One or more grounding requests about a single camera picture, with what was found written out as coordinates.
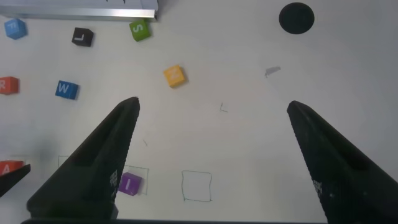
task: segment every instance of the green cube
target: green cube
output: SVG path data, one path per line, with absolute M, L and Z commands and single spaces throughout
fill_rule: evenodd
M 150 37 L 150 32 L 147 27 L 147 24 L 145 23 L 145 20 L 140 20 L 130 23 L 130 29 L 132 37 L 136 41 L 144 40 Z

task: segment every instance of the black cube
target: black cube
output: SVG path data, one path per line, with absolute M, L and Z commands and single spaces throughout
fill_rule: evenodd
M 91 47 L 93 37 L 93 31 L 86 28 L 75 28 L 72 43 L 76 44 L 77 46 Z

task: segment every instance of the letter cube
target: letter cube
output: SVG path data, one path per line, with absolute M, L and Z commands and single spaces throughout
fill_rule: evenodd
M 0 175 L 20 169 L 24 166 L 23 161 L 0 161 Z
M 147 24 L 145 23 L 145 20 L 143 20 L 143 19 L 130 23 L 130 29 L 131 29 L 132 37 L 137 42 L 150 37 L 149 29 L 147 27 Z
M 126 172 L 120 179 L 119 191 L 134 196 L 138 193 L 141 180 L 141 177 Z
M 74 83 L 59 81 L 55 96 L 74 100 L 76 98 L 77 89 L 79 89 L 79 86 Z
M 11 19 L 4 23 L 6 35 L 14 40 L 19 39 L 27 34 L 25 22 L 19 19 Z
M 0 94 L 10 95 L 19 92 L 19 79 L 14 77 L 0 78 Z
M 93 31 L 86 28 L 75 28 L 72 43 L 76 44 L 77 46 L 91 47 L 93 37 Z
M 181 85 L 186 81 L 179 65 L 174 65 L 173 67 L 165 70 L 164 76 L 166 77 L 169 86 L 172 88 Z

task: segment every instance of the black circle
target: black circle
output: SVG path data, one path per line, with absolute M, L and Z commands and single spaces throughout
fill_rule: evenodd
M 285 6 L 279 14 L 279 24 L 290 34 L 303 34 L 311 29 L 315 16 L 310 6 L 295 2 Z

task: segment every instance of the metal bar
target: metal bar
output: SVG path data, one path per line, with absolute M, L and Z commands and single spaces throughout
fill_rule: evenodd
M 113 9 L 85 8 L 61 6 L 8 6 L 1 5 L 0 14 L 7 17 L 38 18 L 38 19 L 89 19 L 131 21 L 145 18 L 156 21 L 156 9 Z

